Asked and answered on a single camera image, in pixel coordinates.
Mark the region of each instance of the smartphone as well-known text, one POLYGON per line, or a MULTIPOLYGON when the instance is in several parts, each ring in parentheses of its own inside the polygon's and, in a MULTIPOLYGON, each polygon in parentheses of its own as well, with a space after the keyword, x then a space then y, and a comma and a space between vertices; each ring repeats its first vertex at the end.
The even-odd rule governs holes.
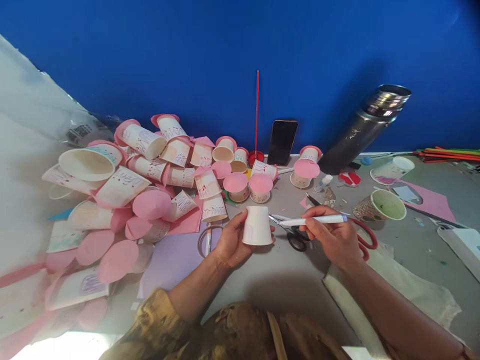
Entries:
POLYGON ((289 163, 298 127, 298 121, 293 119, 279 119, 273 122, 268 164, 286 166, 289 163))

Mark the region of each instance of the pink paper circle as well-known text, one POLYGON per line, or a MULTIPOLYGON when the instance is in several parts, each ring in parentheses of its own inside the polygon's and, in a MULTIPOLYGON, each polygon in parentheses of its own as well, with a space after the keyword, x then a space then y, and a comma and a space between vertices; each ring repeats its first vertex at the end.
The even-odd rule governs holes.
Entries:
POLYGON ((250 189, 259 194, 268 193, 274 187, 274 182, 270 175, 267 174, 255 174, 250 177, 248 182, 250 189))
POLYGON ((150 221, 134 216, 126 222, 125 236, 129 240, 138 240, 148 233, 152 226, 150 221))
POLYGON ((228 174, 232 173, 232 165, 228 161, 217 161, 211 165, 211 169, 217 179, 225 179, 228 174))
POLYGON ((313 179, 320 174, 319 165, 308 159, 298 160, 293 165, 293 169, 295 171, 295 174, 305 179, 313 179))
POLYGON ((78 325, 80 325, 83 330, 95 330, 95 328, 104 319, 108 309, 109 304, 107 303, 107 299, 105 299, 105 297, 99 297, 94 300, 87 301, 81 313, 78 314, 78 325))
POLYGON ((139 246, 134 241, 117 242, 101 258, 98 280, 103 284, 120 280, 134 267, 138 257, 139 246))
POLYGON ((77 249, 76 260, 80 265, 91 265, 100 259, 112 246, 115 234, 111 230, 94 230, 89 233, 77 249))
POLYGON ((230 193, 239 193, 247 187, 249 178, 241 172, 232 172, 223 180, 223 187, 230 193))
POLYGON ((172 205, 172 199, 163 191, 147 191, 133 199, 133 212, 146 220, 160 219, 166 215, 172 205))

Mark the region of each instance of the left hand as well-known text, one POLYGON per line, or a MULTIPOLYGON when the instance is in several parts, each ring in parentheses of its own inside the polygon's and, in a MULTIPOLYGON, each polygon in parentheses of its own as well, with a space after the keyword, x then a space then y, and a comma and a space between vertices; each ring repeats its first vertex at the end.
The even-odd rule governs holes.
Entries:
MULTIPOLYGON (((229 268, 235 268, 240 265, 255 250, 255 245, 247 245, 242 242, 247 215, 248 210, 244 208, 229 221, 221 232, 218 244, 211 252, 212 256, 215 256, 229 268)), ((270 226, 270 231, 275 231, 275 228, 270 226)))

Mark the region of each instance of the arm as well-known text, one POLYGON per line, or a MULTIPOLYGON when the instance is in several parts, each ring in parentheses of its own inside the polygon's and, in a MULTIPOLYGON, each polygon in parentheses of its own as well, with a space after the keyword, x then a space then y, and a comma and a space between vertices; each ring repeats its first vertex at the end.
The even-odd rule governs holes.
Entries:
MULTIPOLYGON (((303 218, 338 214, 312 207, 303 218)), ((318 239, 326 256, 344 274, 346 287, 380 334, 397 350, 420 360, 454 360, 462 344, 396 291, 362 259, 352 222, 321 224, 307 219, 300 230, 318 239)))

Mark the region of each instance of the right hand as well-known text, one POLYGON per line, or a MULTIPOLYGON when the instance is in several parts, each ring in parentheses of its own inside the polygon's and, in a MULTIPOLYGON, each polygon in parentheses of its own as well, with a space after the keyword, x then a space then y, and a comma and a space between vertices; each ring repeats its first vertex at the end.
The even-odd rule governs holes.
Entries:
POLYGON ((320 205, 309 208, 301 217, 306 219, 300 230, 308 234, 310 240, 320 241, 328 259, 342 270, 364 263, 359 250, 357 231, 352 221, 322 224, 313 217, 338 215, 334 209, 320 205))

